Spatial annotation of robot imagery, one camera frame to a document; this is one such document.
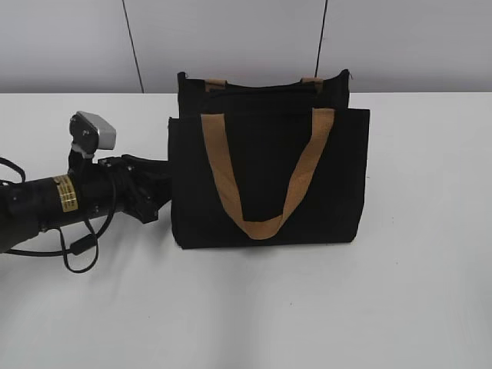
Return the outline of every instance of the black cylinder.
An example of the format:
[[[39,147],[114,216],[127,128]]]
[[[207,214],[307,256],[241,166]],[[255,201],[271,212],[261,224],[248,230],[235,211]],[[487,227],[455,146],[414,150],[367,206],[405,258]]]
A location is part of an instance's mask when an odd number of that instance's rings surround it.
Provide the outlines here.
[[[0,187],[0,253],[53,228],[106,215],[113,187],[102,171],[75,179],[62,175]],[[117,201],[116,211],[123,205]]]

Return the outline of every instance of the bag strap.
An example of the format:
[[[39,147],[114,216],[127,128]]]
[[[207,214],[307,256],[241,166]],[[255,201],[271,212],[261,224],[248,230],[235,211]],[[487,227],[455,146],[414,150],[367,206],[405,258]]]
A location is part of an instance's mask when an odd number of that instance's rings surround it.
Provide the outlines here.
[[[317,77],[304,77],[301,79],[301,83],[309,83],[309,82],[314,82],[314,87],[316,88],[316,91],[318,94],[322,93],[323,91],[323,78],[317,78]]]
[[[326,145],[334,123],[334,110],[312,110],[311,139],[301,153],[289,181],[282,214],[267,221],[245,221],[238,184],[232,169],[225,119],[223,114],[201,115],[201,126],[207,149],[208,161],[214,175],[222,206],[235,224],[254,240],[275,236],[308,191],[314,170]]]
[[[209,78],[205,79],[205,92],[213,90],[224,90],[227,81],[225,79]]]

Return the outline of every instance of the gold label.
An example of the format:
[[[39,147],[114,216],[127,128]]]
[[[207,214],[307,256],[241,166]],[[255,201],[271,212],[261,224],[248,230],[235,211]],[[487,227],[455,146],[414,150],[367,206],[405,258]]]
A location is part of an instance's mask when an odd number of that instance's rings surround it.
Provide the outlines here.
[[[74,185],[67,175],[59,175],[53,177],[56,183],[56,188],[60,194],[61,207],[64,213],[78,210],[77,194],[75,193]]]

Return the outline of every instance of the bag handle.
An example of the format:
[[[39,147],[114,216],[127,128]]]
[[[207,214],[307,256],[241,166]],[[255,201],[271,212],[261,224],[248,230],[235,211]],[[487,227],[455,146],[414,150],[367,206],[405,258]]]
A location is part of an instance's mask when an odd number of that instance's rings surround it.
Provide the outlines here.
[[[292,212],[301,203],[308,191],[314,170],[326,145],[334,123],[334,109],[312,110],[311,139],[301,153],[289,181],[282,214],[267,221],[245,221],[238,184],[232,169],[224,114],[201,115],[208,161],[214,175],[222,206],[235,224],[254,240],[265,240],[275,236]]]
[[[316,88],[316,92],[318,94],[323,92],[323,78],[318,77],[304,77],[301,79],[301,83],[309,83],[314,82],[314,88]]]
[[[323,91],[323,78],[312,78],[305,77],[301,79],[301,83],[309,83],[314,82],[314,87],[316,88],[316,92],[318,94]],[[205,79],[205,92],[210,92],[211,90],[224,90],[227,85],[227,81],[225,79],[217,79],[217,78],[209,78]]]
[[[225,79],[209,78],[205,79],[205,92],[214,90],[224,90],[227,81]]]

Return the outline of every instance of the white wall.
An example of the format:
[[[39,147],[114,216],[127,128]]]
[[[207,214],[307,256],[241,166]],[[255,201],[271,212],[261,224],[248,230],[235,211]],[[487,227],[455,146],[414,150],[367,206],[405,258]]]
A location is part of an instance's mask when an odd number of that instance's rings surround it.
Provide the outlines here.
[[[312,75],[324,0],[126,0],[145,91],[176,73]],[[320,76],[352,91],[492,91],[491,0],[329,0]],[[2,0],[0,92],[139,92],[121,0]]]
[[[0,92],[138,92],[119,0],[0,0]]]

